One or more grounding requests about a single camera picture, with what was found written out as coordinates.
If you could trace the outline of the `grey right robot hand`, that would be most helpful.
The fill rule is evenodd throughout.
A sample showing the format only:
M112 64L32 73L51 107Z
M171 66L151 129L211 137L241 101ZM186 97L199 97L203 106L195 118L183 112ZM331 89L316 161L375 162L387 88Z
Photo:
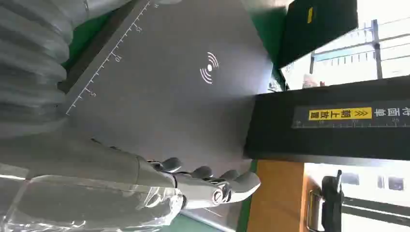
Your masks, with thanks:
M130 192L135 185L174 188L181 191L185 209L210 208L240 202L261 185L253 172L239 174L229 170L214 178L207 166L182 172L176 158L165 161L109 148L69 130L28 131L0 129L0 161L7 172L33 178L68 178L120 184Z

